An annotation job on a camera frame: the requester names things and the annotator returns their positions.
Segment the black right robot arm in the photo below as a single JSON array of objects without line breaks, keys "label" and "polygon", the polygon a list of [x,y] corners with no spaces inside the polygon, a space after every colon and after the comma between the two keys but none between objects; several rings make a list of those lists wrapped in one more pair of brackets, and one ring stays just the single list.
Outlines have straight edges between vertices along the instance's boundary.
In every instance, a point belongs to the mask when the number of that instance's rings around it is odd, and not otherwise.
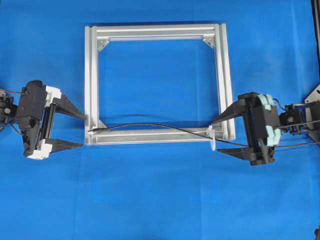
[{"label": "black right robot arm", "polygon": [[220,153],[249,161],[250,165],[265,165],[275,161],[275,148],[283,133],[291,135],[320,134],[320,102],[286,105],[278,113],[277,100],[269,94],[250,92],[238,96],[224,112],[213,120],[214,124],[241,117],[247,147],[221,148]]}]

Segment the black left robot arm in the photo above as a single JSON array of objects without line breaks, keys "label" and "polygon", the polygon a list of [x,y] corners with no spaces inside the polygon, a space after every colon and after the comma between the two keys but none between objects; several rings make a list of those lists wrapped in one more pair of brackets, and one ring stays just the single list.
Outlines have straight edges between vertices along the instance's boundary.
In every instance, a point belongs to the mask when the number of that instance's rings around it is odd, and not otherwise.
[{"label": "black left robot arm", "polygon": [[80,143],[51,138],[55,114],[86,120],[61,90],[33,80],[21,91],[0,90],[0,129],[6,126],[22,137],[26,158],[43,160],[52,153],[82,147]]}]

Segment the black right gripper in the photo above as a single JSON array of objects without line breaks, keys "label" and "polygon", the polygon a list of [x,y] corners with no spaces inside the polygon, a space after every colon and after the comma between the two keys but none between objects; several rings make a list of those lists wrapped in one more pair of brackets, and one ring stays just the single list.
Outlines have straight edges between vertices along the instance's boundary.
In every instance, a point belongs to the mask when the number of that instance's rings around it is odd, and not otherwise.
[{"label": "black right gripper", "polygon": [[269,94],[250,92],[238,96],[212,124],[243,117],[248,147],[219,148],[217,151],[232,157],[247,160],[250,165],[265,165],[275,161],[275,147],[282,136],[280,117],[276,104]]}]

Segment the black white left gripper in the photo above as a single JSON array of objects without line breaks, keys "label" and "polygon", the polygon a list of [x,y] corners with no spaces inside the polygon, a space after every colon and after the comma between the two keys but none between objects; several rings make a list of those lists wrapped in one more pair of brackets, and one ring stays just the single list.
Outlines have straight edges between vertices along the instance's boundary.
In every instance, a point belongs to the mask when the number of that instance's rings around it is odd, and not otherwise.
[{"label": "black white left gripper", "polygon": [[22,134],[23,155],[43,160],[51,153],[81,148],[83,144],[61,139],[39,139],[45,108],[55,104],[55,112],[86,120],[86,116],[64,95],[61,90],[33,80],[22,88],[16,112],[18,127]]}]

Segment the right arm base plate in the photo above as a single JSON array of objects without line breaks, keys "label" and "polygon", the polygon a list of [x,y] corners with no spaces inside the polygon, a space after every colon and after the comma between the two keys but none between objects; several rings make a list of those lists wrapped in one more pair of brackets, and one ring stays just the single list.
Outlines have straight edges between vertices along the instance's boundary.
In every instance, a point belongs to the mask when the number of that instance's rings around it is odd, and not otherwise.
[{"label": "right arm base plate", "polygon": [[306,104],[320,100],[320,84],[305,98]]}]

